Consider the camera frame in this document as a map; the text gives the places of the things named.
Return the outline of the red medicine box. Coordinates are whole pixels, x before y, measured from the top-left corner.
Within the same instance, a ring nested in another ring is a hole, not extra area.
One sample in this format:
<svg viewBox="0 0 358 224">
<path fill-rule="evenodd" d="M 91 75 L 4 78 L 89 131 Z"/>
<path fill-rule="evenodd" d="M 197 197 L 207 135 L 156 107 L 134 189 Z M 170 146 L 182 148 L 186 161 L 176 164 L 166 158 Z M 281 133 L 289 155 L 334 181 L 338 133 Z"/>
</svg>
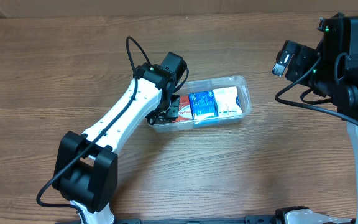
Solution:
<svg viewBox="0 0 358 224">
<path fill-rule="evenodd" d="M 174 106 L 173 110 L 178 114 L 178 117 L 173 122 L 178 123 L 192 120 L 193 115 L 188 95 L 179 97 L 177 102 L 177 106 Z"/>
</svg>

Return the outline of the blue medicine box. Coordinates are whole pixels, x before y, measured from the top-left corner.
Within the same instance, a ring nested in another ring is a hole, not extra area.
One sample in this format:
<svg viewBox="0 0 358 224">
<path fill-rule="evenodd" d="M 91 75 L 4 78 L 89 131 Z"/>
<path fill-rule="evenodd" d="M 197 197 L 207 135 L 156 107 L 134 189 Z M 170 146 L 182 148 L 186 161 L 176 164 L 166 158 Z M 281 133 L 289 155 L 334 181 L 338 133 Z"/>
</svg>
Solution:
<svg viewBox="0 0 358 224">
<path fill-rule="evenodd" d="M 212 90 L 188 95 L 194 120 L 204 120 L 218 116 L 216 100 Z"/>
</svg>

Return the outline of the clear plastic container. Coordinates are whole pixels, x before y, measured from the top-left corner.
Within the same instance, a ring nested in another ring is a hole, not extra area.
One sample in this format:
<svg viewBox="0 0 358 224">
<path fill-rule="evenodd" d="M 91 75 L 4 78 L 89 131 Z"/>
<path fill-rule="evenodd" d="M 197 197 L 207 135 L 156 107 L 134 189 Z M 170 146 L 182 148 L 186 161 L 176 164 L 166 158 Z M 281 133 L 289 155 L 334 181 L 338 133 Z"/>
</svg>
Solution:
<svg viewBox="0 0 358 224">
<path fill-rule="evenodd" d="M 205 80 L 195 80 L 190 81 L 184 84 L 184 86 L 179 90 L 179 96 L 189 95 L 190 93 L 197 93 L 201 91 L 209 91 L 218 88 L 225 88 L 235 86 L 238 92 L 238 99 L 241 104 L 242 114 L 228 117 L 215 117 L 208 118 L 204 120 L 190 120 L 174 123 L 156 123 L 152 125 L 152 128 L 158 133 L 165 133 L 169 131 L 182 131 L 189 130 L 194 128 L 200 128 L 205 126 L 216 126 L 220 124 L 231 124 L 239 122 L 245 116 L 251 114 L 252 105 L 250 100 L 250 95 L 247 87 L 247 83 L 244 77 L 242 76 L 231 76 L 231 77 L 221 77 L 221 78 L 212 78 Z"/>
</svg>

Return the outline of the white medicine box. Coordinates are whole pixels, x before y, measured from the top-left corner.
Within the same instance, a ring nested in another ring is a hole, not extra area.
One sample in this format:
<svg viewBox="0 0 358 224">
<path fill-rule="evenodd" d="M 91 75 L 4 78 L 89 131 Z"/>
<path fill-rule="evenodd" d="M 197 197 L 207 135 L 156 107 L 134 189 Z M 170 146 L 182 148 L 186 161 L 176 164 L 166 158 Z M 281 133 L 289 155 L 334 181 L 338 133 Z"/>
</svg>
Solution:
<svg viewBox="0 0 358 224">
<path fill-rule="evenodd" d="M 228 117 L 242 114 L 238 92 L 235 86 L 213 90 L 219 117 Z"/>
</svg>

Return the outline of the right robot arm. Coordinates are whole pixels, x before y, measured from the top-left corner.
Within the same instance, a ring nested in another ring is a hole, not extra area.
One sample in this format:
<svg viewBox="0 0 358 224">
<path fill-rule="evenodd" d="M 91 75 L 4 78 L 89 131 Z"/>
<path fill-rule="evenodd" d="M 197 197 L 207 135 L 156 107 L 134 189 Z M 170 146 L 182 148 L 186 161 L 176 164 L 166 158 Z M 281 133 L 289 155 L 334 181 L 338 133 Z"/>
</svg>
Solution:
<svg viewBox="0 0 358 224">
<path fill-rule="evenodd" d="M 323 37 L 316 48 L 286 40 L 277 54 L 272 73 L 291 83 L 275 100 L 346 122 L 356 170 L 356 217 L 335 218 L 294 206 L 276 210 L 272 223 L 358 223 L 358 16 L 322 18 L 318 30 Z"/>
</svg>

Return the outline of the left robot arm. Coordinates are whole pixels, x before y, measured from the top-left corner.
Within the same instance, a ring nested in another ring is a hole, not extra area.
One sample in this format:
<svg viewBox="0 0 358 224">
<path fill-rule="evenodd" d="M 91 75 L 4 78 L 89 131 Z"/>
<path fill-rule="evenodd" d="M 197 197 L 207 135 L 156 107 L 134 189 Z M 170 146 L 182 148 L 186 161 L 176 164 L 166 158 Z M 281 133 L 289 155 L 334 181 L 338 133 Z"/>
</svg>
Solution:
<svg viewBox="0 0 358 224">
<path fill-rule="evenodd" d="M 52 186 L 77 210 L 79 223 L 114 223 L 109 208 L 117 187 L 117 159 L 143 119 L 177 118 L 176 92 L 188 76 L 184 59 L 169 52 L 161 64 L 144 63 L 121 99 L 92 127 L 62 137 Z"/>
</svg>

